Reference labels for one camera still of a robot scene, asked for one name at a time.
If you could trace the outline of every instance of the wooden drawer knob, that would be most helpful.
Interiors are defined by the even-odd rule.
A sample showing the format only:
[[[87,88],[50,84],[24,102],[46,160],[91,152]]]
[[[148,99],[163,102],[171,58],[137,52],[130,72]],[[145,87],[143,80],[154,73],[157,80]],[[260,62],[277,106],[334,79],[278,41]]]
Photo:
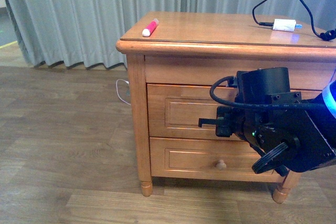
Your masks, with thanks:
[[[226,164],[224,163],[224,160],[219,160],[216,167],[218,170],[225,170]]]

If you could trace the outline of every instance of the black wire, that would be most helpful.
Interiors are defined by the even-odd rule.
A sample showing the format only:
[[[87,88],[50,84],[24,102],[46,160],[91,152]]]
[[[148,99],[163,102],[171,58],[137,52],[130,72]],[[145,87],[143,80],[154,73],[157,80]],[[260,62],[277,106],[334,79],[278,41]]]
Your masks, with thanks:
[[[260,2],[259,4],[257,4],[253,9],[252,9],[252,16],[253,16],[253,19],[254,21],[258,24],[258,25],[261,25],[261,26],[273,26],[274,23],[269,23],[269,22],[258,22],[257,19],[256,19],[256,16],[254,14],[254,10],[262,5],[264,2],[266,2],[268,0],[264,0],[262,2]],[[325,41],[329,41],[329,40],[332,40],[332,39],[335,39],[336,38],[336,29],[335,30],[329,30],[329,31],[326,31],[325,33],[320,33],[318,34],[316,31],[315,31],[315,27],[314,27],[314,19],[313,19],[313,15],[309,9],[309,7],[305,4],[305,2],[303,0],[299,0],[301,2],[301,4],[306,8],[309,16],[310,16],[310,23],[311,23],[311,29],[313,30],[314,34],[325,40]]]
[[[220,80],[216,81],[210,88],[210,97],[223,105],[231,106],[234,108],[240,109],[250,109],[250,110],[287,110],[287,109],[294,109],[294,110],[321,110],[324,109],[325,106],[323,104],[318,103],[290,103],[290,104],[249,104],[249,103],[238,103],[238,102],[231,102],[224,99],[219,98],[215,95],[215,89],[224,81],[231,81],[233,80],[233,76],[226,76],[221,78]]]

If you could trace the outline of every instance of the black robotic arm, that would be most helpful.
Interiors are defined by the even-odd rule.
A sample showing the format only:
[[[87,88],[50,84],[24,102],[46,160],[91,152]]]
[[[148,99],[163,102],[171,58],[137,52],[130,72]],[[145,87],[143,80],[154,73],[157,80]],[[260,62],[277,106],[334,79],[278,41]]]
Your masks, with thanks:
[[[237,88],[234,102],[214,93],[225,81]],[[217,119],[199,119],[199,127],[215,124],[217,136],[247,141],[262,156],[255,173],[276,169],[285,176],[286,168],[301,173],[336,164],[336,82],[302,100],[290,92],[287,68],[239,71],[214,83],[210,96],[225,106],[217,108]]]

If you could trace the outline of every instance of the nightstand leg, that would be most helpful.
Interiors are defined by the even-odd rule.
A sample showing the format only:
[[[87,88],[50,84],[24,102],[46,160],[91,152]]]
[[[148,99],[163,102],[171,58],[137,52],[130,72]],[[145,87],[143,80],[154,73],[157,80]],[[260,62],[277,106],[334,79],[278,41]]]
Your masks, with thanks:
[[[141,190],[143,196],[151,196],[153,193],[153,183],[151,181],[141,181]]]
[[[273,200],[276,203],[283,203],[287,198],[290,190],[298,184],[301,177],[301,173],[295,173],[290,171],[286,176],[284,181],[278,185],[278,187],[274,190]]]
[[[130,81],[133,128],[138,163],[138,175],[142,194],[150,196],[153,191],[148,132],[147,88],[144,55],[127,55]]]

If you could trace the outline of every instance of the red marker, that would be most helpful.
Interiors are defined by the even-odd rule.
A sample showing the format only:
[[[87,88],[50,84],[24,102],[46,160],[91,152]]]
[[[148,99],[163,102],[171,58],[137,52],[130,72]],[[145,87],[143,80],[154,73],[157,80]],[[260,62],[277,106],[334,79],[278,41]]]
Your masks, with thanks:
[[[155,18],[150,24],[142,31],[143,37],[149,37],[154,32],[156,27],[158,26],[159,21]]]

